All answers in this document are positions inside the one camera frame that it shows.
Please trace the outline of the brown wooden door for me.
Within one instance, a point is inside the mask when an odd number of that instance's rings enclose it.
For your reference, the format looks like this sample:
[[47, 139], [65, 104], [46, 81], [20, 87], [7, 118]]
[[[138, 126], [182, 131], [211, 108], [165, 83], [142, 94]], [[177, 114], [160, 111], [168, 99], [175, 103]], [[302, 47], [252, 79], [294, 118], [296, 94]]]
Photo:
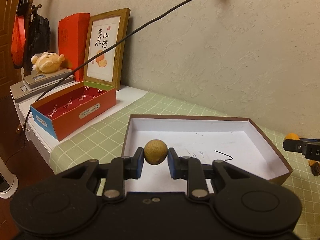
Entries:
[[9, 87], [21, 79], [11, 58], [11, 38], [18, 0], [1, 0], [1, 98], [10, 95]]

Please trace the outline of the red cloth book box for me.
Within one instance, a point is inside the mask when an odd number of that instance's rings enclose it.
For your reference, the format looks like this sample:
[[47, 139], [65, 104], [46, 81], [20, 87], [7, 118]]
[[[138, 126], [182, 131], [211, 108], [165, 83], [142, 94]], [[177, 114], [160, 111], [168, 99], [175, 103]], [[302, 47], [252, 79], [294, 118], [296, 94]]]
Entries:
[[115, 105], [113, 86], [82, 81], [34, 102], [30, 109], [33, 118], [61, 140], [73, 125], [82, 125]]

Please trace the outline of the wooden framed calligraphy picture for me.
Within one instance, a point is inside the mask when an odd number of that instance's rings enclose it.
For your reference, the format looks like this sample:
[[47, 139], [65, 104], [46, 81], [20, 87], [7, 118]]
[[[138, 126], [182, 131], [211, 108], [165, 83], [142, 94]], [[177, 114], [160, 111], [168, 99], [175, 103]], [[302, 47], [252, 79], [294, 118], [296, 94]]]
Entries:
[[130, 9], [94, 15], [89, 19], [84, 80], [120, 90], [125, 42], [111, 48], [127, 35]]

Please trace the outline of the red hanging bag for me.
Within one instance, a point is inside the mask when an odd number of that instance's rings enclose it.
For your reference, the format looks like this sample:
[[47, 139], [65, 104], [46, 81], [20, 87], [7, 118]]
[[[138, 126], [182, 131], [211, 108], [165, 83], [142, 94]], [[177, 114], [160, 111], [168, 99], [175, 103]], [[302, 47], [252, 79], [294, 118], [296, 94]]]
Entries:
[[15, 69], [23, 66], [25, 41], [24, 16], [16, 15], [11, 39], [11, 58]]

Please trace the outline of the wooden coat rack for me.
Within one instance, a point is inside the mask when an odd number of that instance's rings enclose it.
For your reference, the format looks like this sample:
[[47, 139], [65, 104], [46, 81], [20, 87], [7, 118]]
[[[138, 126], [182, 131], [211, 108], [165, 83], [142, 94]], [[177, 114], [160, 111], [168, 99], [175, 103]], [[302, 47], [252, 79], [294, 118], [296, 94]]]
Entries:
[[27, 13], [24, 15], [24, 27], [25, 27], [25, 47], [24, 47], [24, 55], [23, 55], [23, 76], [27, 76], [31, 74], [31, 68], [28, 67], [27, 64], [27, 51], [28, 51], [28, 32], [29, 32], [29, 25], [31, 23], [31, 15], [35, 10], [36, 6], [33, 5], [34, 0], [29, 0], [28, 10]]

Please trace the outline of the tan round longan fruit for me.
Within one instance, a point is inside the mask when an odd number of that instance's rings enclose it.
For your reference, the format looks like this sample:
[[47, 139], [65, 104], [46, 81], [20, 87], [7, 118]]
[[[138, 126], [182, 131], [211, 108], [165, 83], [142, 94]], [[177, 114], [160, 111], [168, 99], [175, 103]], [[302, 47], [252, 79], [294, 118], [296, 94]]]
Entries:
[[167, 154], [167, 145], [159, 139], [150, 140], [144, 147], [144, 158], [151, 165], [162, 163]]

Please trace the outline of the green checked tablecloth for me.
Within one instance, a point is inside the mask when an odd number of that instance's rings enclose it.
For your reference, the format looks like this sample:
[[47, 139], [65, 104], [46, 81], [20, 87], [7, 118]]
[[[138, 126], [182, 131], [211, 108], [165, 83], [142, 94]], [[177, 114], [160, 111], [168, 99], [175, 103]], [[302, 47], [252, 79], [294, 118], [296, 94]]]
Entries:
[[[130, 114], [225, 116], [213, 109], [152, 92], [144, 93], [137, 100], [130, 93], [128, 100], [120, 98], [116, 106], [61, 142], [56, 141], [48, 160], [52, 171], [60, 173], [92, 157], [106, 163], [120, 156]], [[283, 134], [266, 127], [261, 127], [261, 130], [293, 168], [284, 185], [298, 194], [303, 205], [302, 216], [295, 228], [296, 234], [301, 239], [319, 239], [319, 177], [311, 173], [306, 159], [283, 149]]]

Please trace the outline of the red paper envelope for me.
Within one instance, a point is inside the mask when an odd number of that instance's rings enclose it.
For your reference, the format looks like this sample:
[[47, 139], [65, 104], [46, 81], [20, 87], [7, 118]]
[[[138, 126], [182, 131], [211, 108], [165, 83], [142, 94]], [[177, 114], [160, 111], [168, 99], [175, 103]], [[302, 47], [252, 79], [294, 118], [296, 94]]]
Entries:
[[62, 67], [74, 70], [85, 61], [90, 13], [67, 16], [58, 24], [58, 51], [65, 56]]

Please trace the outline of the dark water chestnut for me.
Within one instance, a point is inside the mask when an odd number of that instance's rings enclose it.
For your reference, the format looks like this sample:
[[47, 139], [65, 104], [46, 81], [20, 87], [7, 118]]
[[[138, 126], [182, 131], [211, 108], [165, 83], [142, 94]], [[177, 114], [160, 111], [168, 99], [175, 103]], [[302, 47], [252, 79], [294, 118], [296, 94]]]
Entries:
[[320, 163], [318, 161], [309, 160], [309, 166], [314, 176], [320, 175]]

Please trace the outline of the yellow plush bear toy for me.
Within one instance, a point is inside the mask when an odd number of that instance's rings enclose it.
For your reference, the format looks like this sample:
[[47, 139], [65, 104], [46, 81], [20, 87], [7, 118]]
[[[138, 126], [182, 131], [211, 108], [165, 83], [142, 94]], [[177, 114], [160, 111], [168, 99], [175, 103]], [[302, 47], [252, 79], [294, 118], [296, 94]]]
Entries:
[[43, 52], [41, 56], [34, 55], [31, 57], [33, 70], [39, 73], [53, 73], [60, 70], [60, 65], [65, 60], [63, 54]]

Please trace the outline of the white shallow box brown rim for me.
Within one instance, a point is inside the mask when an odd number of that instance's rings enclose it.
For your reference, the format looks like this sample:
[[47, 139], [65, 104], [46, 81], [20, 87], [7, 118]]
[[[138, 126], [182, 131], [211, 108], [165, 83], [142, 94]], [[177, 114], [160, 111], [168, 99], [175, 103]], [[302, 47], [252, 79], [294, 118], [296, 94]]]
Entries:
[[219, 159], [278, 185], [293, 172], [274, 143], [250, 118], [181, 115], [131, 115], [122, 156], [153, 139], [174, 148], [179, 157], [203, 164]]

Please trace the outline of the small orange kumquat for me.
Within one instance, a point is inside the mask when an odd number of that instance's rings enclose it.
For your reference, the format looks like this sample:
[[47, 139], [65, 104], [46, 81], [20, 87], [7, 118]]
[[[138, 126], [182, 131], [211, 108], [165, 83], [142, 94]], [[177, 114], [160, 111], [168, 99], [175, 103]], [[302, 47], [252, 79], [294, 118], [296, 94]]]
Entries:
[[284, 140], [300, 140], [300, 137], [296, 133], [289, 133], [285, 136]]

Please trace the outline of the black hanging bag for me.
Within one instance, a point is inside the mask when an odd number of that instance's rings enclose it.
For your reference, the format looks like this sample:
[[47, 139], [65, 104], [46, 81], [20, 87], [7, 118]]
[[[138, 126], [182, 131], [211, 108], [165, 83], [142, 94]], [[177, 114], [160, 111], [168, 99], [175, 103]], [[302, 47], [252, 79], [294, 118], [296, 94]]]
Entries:
[[30, 75], [32, 70], [31, 58], [50, 49], [50, 26], [47, 18], [35, 14], [28, 30], [28, 43], [26, 63], [24, 65], [25, 75]]

